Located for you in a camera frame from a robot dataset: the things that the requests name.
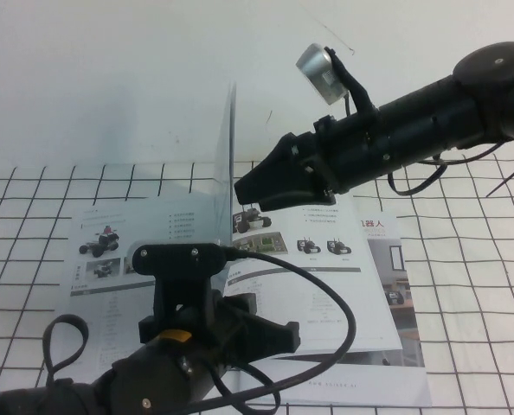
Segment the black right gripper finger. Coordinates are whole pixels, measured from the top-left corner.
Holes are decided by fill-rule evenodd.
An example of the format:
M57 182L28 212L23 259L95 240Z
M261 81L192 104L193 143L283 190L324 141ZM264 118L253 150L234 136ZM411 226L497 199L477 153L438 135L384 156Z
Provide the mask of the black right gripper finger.
M308 205L331 206L336 203L336 197L329 189L278 190L273 188L256 190L255 201L262 211L276 211Z
M261 189L310 190L288 163L286 147L277 144L269 155L235 184L240 204L253 204L255 191Z

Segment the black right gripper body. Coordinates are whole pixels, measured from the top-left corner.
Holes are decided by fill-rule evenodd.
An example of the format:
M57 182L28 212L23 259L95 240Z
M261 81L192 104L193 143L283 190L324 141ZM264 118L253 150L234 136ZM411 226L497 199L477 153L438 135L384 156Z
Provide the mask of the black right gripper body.
M327 181L327 168L317 135L310 131L300 135L289 132L281 138L281 142L286 147L291 169L306 187L313 193L329 193L331 189Z

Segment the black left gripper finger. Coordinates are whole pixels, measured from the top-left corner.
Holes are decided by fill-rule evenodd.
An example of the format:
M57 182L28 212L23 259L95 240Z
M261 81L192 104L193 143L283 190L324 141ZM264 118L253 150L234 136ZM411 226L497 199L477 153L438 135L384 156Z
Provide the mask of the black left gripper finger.
M225 301L232 307L254 316L257 313L257 300L254 293L241 293L225 297Z
M256 341L256 355L267 358L277 354L293 354L301 343L299 323L288 322L280 325L265 321L260 324Z

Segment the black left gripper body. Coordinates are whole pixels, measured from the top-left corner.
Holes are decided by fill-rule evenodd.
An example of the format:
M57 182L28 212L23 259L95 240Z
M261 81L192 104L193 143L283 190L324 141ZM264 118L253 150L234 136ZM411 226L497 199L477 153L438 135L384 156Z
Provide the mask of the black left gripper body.
M250 363L260 359L256 355L259 334L257 315L249 315L225 301L220 291L213 291L214 321L210 325L218 346L228 363Z

